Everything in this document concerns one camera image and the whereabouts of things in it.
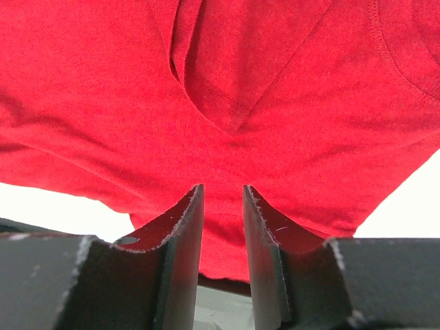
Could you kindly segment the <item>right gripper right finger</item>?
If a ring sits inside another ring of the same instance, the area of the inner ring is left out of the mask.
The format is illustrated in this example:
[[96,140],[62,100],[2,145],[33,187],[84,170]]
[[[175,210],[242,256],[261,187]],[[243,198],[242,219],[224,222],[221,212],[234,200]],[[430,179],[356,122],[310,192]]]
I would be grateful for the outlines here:
[[257,329],[438,329],[438,239],[322,239],[243,189]]

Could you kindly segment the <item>red t shirt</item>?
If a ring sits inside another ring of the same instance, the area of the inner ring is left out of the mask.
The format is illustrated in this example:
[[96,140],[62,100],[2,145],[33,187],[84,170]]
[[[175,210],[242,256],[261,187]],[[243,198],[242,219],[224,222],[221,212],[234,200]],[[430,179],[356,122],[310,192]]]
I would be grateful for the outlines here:
[[438,149],[438,1],[1,2],[1,181],[136,228],[203,184],[207,277],[249,279],[244,185],[351,237]]

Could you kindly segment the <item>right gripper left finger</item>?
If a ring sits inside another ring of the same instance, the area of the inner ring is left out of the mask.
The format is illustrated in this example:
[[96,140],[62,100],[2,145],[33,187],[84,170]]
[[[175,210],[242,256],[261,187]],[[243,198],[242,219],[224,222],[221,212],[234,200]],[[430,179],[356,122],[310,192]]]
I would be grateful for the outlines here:
[[192,329],[204,187],[107,243],[1,220],[2,329]]

